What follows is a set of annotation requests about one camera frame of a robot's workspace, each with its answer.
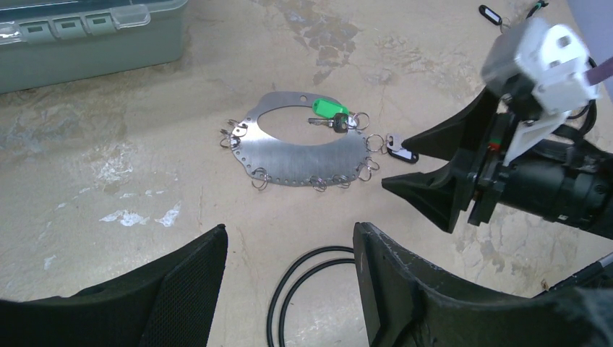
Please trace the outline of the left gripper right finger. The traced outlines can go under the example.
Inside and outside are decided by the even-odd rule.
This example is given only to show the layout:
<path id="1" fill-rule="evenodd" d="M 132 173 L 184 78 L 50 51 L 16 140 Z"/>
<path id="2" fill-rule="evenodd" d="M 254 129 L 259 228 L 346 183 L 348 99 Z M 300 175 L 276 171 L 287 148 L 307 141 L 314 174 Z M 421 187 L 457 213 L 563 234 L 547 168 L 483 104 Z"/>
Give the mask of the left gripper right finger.
<path id="1" fill-rule="evenodd" d="M 353 248 L 371 346 L 610 346 L 612 257 L 532 298 L 486 288 L 357 223 Z"/>

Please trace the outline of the green key tag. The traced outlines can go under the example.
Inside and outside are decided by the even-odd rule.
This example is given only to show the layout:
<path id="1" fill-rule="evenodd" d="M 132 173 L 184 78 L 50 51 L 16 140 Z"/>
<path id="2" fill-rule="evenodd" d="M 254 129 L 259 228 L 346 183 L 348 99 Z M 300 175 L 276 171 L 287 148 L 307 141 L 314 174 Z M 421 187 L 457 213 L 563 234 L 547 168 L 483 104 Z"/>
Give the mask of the green key tag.
<path id="1" fill-rule="evenodd" d="M 312 110 L 314 114 L 320 116 L 325 119 L 333 118 L 337 113 L 342 113 L 345 115 L 349 114 L 348 109 L 335 102 L 328 100 L 326 98 L 318 98 L 312 103 Z"/>

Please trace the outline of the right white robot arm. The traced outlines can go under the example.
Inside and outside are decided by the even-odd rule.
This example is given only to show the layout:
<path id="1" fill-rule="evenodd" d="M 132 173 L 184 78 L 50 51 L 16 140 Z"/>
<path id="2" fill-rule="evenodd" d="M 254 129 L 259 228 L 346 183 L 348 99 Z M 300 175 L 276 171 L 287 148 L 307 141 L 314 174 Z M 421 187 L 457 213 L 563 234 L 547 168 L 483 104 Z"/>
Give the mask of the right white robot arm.
<path id="1" fill-rule="evenodd" d="M 497 96 L 483 91 L 450 119 L 404 140 L 404 149 L 445 164 L 385 178 L 382 187 L 448 233 L 461 212 L 477 226 L 501 204 L 611 238 L 612 154 L 564 125 L 556 131 L 561 142 L 541 140 L 504 163 L 520 118 L 514 111 L 499 113 L 498 105 Z"/>

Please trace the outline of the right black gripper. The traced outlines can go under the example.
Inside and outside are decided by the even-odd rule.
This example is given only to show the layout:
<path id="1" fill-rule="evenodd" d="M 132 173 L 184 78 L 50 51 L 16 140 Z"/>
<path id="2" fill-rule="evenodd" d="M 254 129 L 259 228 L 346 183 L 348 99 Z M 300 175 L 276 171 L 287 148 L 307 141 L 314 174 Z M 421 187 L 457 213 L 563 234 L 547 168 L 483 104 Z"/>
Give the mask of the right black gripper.
<path id="1" fill-rule="evenodd" d="M 505 189 L 502 164 L 518 125 L 514 114 L 496 114 L 499 100 L 484 89 L 456 115 L 402 142 L 404 149 L 446 161 L 452 160 L 459 149 L 479 149 L 479 170 L 452 160 L 429 173 L 384 178 L 382 188 L 408 202 L 448 234 L 455 230 L 460 212 L 468 209 L 472 196 L 468 222 L 474 226 L 488 223 Z"/>

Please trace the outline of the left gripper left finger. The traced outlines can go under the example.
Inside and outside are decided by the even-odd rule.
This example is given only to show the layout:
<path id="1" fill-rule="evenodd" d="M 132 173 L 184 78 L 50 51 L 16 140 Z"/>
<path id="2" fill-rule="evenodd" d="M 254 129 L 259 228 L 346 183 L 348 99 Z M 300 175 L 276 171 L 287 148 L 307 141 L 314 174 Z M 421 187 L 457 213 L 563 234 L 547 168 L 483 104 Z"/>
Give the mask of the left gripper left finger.
<path id="1" fill-rule="evenodd" d="M 228 254 L 223 224 L 73 296 L 1 301 L 2 346 L 206 346 Z"/>

